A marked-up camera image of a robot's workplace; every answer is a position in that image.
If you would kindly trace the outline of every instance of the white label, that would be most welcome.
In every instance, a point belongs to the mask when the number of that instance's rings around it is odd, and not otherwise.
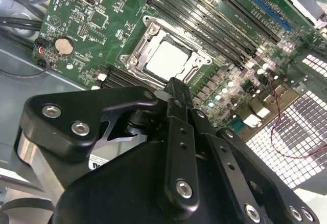
[[[107,162],[109,162],[109,160],[103,159],[99,156],[91,155],[88,161],[88,167],[90,168],[90,170],[94,170],[104,165]]]

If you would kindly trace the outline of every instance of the capacitor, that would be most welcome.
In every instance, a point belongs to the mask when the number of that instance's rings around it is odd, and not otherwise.
[[[266,70],[266,69],[269,68],[269,64],[266,63],[266,62],[265,62],[264,60],[262,60],[262,59],[258,61],[258,65],[261,66],[261,68],[264,69],[264,70]]]
[[[229,78],[226,80],[226,84],[228,87],[234,87],[234,82]]]
[[[255,90],[253,90],[253,89],[251,89],[251,90],[249,91],[249,94],[250,94],[253,98],[256,96],[256,92],[255,92]]]
[[[236,101],[235,98],[231,98],[231,99],[230,99],[230,102],[231,102],[231,104],[232,104],[233,106],[237,106],[237,101]]]
[[[223,94],[227,94],[227,92],[228,92],[228,88],[224,85],[219,86],[218,90]]]
[[[257,73],[258,75],[262,75],[265,73],[265,70],[262,69],[260,66],[258,66],[257,64],[255,64],[252,69],[255,70],[255,73]]]
[[[218,93],[214,93],[214,99],[215,101],[219,101],[221,99],[221,95]]]
[[[234,110],[229,110],[229,113],[231,115],[232,118],[236,118],[237,117],[237,114]]]
[[[271,69],[268,69],[267,70],[268,74],[274,79],[274,80],[277,80],[278,79],[278,75],[276,72],[274,72],[273,70]]]
[[[214,104],[214,102],[212,101],[212,100],[207,100],[207,105],[209,106],[209,107],[214,107],[215,106],[215,104]]]

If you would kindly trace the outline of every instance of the metal bolt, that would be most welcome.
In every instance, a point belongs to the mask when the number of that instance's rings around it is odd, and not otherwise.
[[[176,190],[184,198],[190,198],[192,196],[192,188],[185,181],[178,181],[176,183]]]
[[[306,216],[307,219],[309,219],[310,221],[314,221],[314,218],[313,216],[310,214],[309,211],[307,211],[305,208],[302,208],[302,212],[303,214]]]
[[[156,26],[151,26],[149,32],[151,35],[155,35],[158,32],[158,28]]]
[[[202,118],[205,117],[204,113],[202,111],[200,111],[200,110],[197,111],[197,114]]]
[[[252,205],[245,205],[245,212],[247,216],[255,223],[260,222],[260,215]]]
[[[86,123],[75,122],[72,124],[72,132],[78,136],[86,136],[90,133],[90,128]]]
[[[73,66],[73,64],[68,63],[68,64],[66,65],[66,68],[67,68],[68,70],[71,70],[72,68],[74,68],[74,66]]]
[[[229,130],[226,130],[225,133],[228,135],[228,137],[233,138],[233,134]]]
[[[61,115],[61,109],[54,105],[46,105],[42,108],[42,114],[48,118],[57,118]]]
[[[130,61],[131,65],[136,65],[137,64],[137,59],[132,58]]]
[[[153,99],[152,94],[149,91],[144,91],[143,93],[145,95],[145,97],[149,98],[149,99]]]
[[[182,103],[180,103],[179,100],[175,99],[174,102],[175,102],[175,104],[178,105],[179,107],[183,107]]]
[[[295,217],[295,219],[297,219],[298,221],[302,221],[302,216],[293,206],[290,206],[290,211],[292,215]]]

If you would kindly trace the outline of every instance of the motherboard component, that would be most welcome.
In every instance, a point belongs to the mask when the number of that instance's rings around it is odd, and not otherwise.
[[[60,37],[55,40],[55,48],[59,55],[69,55],[74,51],[74,42],[67,37]]]
[[[147,29],[130,56],[120,60],[141,80],[163,87],[171,77],[188,83],[212,58],[166,21],[143,17]]]

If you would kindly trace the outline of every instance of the perforated metal grille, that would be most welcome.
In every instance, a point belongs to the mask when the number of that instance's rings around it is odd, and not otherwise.
[[[286,158],[273,149],[271,129],[277,118],[260,130],[247,145],[290,187],[321,172],[327,166],[327,149],[307,159]],[[272,142],[282,154],[301,157],[327,144],[327,105],[308,91],[282,115]]]
[[[312,69],[314,69],[319,74],[322,74],[324,77],[327,77],[327,63],[323,62],[319,58],[309,54],[302,62]]]

